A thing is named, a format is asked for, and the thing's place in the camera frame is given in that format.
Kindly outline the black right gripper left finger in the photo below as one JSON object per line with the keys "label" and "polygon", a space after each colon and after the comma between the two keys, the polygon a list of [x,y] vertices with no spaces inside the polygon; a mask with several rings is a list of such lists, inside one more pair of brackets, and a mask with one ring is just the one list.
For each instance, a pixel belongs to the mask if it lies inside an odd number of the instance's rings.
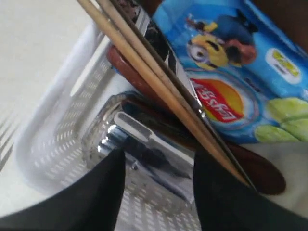
{"label": "black right gripper left finger", "polygon": [[2,231],[113,231],[125,187],[125,154],[113,150],[54,196],[0,219]]}

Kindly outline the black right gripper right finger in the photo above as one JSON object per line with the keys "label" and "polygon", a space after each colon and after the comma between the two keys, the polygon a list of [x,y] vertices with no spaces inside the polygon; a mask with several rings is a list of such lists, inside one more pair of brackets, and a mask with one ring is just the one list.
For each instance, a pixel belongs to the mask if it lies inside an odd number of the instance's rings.
{"label": "black right gripper right finger", "polygon": [[204,148],[194,157],[193,192],[203,231],[306,231],[308,220],[238,181]]}

